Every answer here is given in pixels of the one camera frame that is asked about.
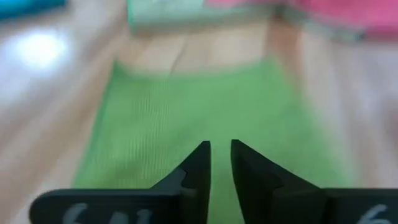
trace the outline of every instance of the blurry background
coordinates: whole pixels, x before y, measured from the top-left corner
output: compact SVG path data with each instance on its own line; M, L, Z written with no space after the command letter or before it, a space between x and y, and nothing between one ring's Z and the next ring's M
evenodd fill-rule
M364 186L398 187L398 45L347 43L280 20L131 35L124 0L0 22L0 222L28 223L39 193L68 187L115 58L187 71L274 57Z

